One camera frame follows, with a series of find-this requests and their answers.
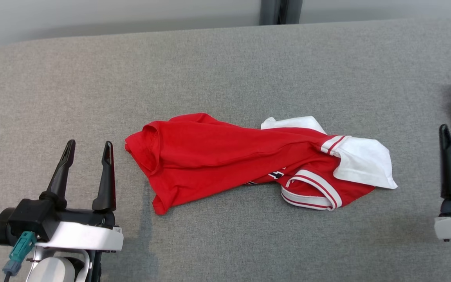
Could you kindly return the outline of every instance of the sleeve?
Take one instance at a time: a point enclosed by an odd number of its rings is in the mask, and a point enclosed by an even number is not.
[[[331,211],[373,191],[373,186],[335,178],[333,170],[338,165],[336,157],[320,154],[279,180],[281,196],[295,206]]]
[[[273,117],[262,123],[261,129],[300,127],[325,133],[312,116],[303,116],[276,121]],[[352,136],[329,136],[317,141],[321,152],[339,157],[340,166],[335,168],[337,179],[395,189],[392,178],[390,152],[379,141]]]

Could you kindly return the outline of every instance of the gray wall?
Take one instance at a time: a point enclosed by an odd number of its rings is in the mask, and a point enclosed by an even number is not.
[[[303,0],[300,23],[451,18],[451,0]]]
[[[257,25],[260,0],[0,0],[0,44]],[[451,0],[305,0],[301,23],[451,17]]]

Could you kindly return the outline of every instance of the cable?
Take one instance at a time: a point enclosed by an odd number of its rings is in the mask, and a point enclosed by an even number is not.
[[[8,282],[10,277],[11,277],[11,273],[7,273],[7,275],[5,276],[5,282]]]

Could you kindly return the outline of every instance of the gray fabric surface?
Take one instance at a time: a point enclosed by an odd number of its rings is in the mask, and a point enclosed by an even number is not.
[[[265,184],[156,216],[123,139],[199,111],[245,127],[312,115],[329,134],[378,139],[399,188],[328,212],[291,206]],[[448,20],[17,43],[0,48],[0,211],[39,196],[68,139],[69,207],[91,207],[111,140],[125,243],[104,255],[103,281],[451,281],[451,243],[433,230],[441,123],[451,129]],[[0,269],[10,250],[0,246]]]

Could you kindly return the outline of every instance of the red jersey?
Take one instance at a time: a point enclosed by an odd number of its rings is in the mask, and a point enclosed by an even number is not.
[[[125,149],[156,193],[157,214],[245,183],[277,181],[294,205],[333,210],[368,194],[373,186],[333,176],[332,152],[347,136],[308,128],[258,130],[207,114],[153,121],[126,139]]]

